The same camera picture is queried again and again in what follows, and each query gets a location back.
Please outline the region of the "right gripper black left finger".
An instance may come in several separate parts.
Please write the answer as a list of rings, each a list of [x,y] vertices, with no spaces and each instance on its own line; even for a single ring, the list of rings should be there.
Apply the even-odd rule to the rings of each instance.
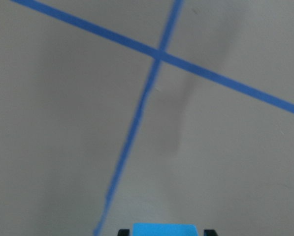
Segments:
[[[130,236],[130,229],[120,229],[118,236]]]

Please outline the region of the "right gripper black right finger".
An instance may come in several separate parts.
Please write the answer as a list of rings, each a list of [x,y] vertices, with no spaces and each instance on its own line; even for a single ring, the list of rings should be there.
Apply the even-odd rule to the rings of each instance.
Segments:
[[[218,236],[217,232],[214,229],[204,229],[204,236]]]

